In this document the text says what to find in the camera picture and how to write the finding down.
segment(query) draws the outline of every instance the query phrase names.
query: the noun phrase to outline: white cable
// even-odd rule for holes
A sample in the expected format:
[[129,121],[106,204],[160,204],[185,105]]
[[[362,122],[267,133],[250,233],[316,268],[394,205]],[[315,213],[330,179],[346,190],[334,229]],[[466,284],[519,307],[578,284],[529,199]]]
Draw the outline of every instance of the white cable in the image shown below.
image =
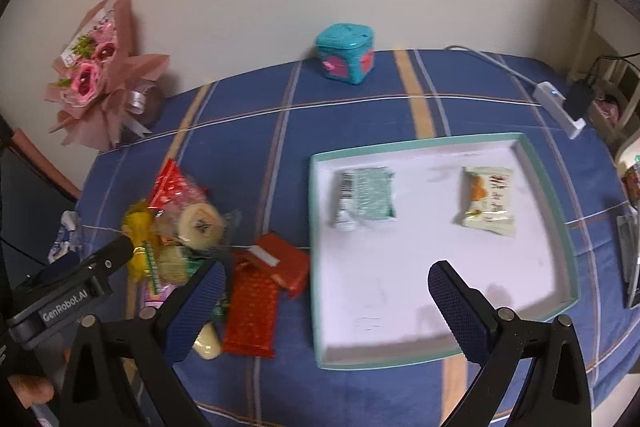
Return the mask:
[[512,70],[510,67],[508,67],[507,65],[499,62],[498,60],[495,60],[495,58],[490,57],[489,55],[487,55],[486,53],[482,53],[482,52],[477,52],[476,50],[472,50],[471,48],[467,48],[466,46],[460,46],[458,44],[454,44],[452,46],[447,46],[445,48],[446,50],[464,50],[466,52],[471,52],[475,55],[478,55],[479,57],[484,58],[484,60],[486,60],[487,62],[492,63],[494,66],[500,68],[501,70],[505,70],[508,73],[511,73],[513,76],[516,76],[517,78],[519,78],[520,80],[524,80],[527,84],[530,84],[531,86],[537,86],[538,83],[534,82],[533,80],[531,80],[530,78],[527,78],[526,76],[524,76],[522,73],[518,73],[516,70]]

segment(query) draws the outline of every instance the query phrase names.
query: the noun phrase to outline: pink flower bouquet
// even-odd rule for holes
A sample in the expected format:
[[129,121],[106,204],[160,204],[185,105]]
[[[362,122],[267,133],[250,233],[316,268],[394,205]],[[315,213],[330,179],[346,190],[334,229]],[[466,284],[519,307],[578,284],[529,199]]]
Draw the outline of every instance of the pink flower bouquet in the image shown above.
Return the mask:
[[[74,38],[53,61],[59,80],[47,85],[45,100],[62,107],[49,132],[64,128],[64,145],[78,142],[109,150],[120,142],[123,126],[139,136],[148,132],[140,124],[145,103],[159,112],[162,94],[153,83],[166,70],[169,57],[132,56],[130,24],[130,0],[103,0],[87,12]],[[144,93],[138,92],[140,86]],[[145,123],[157,116],[148,112]]]

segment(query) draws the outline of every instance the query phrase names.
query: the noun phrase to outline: orange packaging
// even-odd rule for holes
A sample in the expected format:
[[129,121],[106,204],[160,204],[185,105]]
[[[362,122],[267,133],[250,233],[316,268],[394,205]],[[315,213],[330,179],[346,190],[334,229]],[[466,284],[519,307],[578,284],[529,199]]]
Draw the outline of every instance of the orange packaging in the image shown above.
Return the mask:
[[222,351],[272,359],[278,285],[249,263],[236,265]]
[[246,257],[255,267],[287,290],[290,298],[300,295],[309,276],[309,256],[292,247],[273,232],[260,236],[255,245],[249,247]]
[[636,163],[628,168],[622,178],[626,188],[626,195],[634,207],[638,207],[638,202],[640,201],[640,164],[637,161],[638,157],[636,156]]

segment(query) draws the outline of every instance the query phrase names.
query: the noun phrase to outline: barcode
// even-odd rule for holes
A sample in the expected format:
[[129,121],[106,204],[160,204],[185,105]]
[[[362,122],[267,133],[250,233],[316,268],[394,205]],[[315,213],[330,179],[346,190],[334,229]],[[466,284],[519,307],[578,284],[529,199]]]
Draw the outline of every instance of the barcode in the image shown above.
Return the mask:
[[343,172],[340,182],[340,199],[353,199],[353,174],[351,172]]

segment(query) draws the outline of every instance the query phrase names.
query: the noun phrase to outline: table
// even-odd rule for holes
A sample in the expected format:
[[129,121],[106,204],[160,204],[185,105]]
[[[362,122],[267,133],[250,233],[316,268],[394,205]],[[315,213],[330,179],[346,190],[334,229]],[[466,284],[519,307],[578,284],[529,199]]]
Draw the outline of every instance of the table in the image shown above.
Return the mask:
[[[564,90],[539,61],[495,57]],[[569,140],[532,101],[529,87],[466,52],[378,52],[360,86],[326,80],[319,67],[316,60],[281,64],[169,99],[153,135],[100,154],[92,167],[78,202],[86,252],[117,236],[123,213],[149,194],[167,156],[210,189],[221,211],[242,212],[236,245],[274,230],[305,249],[311,155],[433,136],[523,132],[552,179],[574,244],[580,299],[568,313],[592,404],[599,404],[640,354],[640,312],[623,307],[615,219],[628,212],[628,201],[596,130],[588,124]],[[113,282],[118,291],[100,310],[107,319],[122,318],[126,309],[126,272]],[[281,296],[274,349],[273,360],[224,354],[205,361],[192,352],[174,369],[213,425],[287,427],[436,426],[477,371],[461,355],[376,371],[318,369],[308,292],[293,300]],[[504,423],[526,369],[521,363],[496,425]]]

